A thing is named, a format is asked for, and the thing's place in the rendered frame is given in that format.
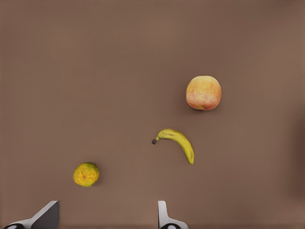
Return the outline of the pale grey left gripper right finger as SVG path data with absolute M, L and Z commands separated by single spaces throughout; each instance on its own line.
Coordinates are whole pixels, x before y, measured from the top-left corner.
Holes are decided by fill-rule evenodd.
M 186 223 L 170 218 L 166 202 L 158 200 L 158 229 L 188 229 Z

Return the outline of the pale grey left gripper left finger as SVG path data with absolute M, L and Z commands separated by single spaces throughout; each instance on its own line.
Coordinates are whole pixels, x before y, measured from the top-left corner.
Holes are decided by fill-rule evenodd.
M 3 229 L 58 229 L 60 202 L 53 200 L 29 219 L 13 222 Z

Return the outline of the yellow-green mandarin orange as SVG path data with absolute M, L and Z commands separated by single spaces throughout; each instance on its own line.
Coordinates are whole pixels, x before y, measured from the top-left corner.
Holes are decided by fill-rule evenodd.
M 73 181 L 81 187 L 91 187 L 99 179 L 99 169 L 91 162 L 79 164 L 73 173 Z

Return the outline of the yellow banana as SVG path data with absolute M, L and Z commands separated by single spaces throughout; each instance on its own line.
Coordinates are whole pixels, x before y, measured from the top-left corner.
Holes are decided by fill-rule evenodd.
M 190 140 L 180 131 L 175 129 L 166 128 L 157 134 L 152 140 L 152 144 L 155 145 L 160 139 L 167 139 L 176 142 L 182 149 L 188 163 L 194 164 L 194 149 Z

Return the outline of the orange-pink apple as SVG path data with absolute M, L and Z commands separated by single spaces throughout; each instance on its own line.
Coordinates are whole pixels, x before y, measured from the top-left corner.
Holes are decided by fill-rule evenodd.
M 212 76 L 196 76 L 186 89 L 186 102 L 193 109 L 213 110 L 219 105 L 221 98 L 221 85 Z

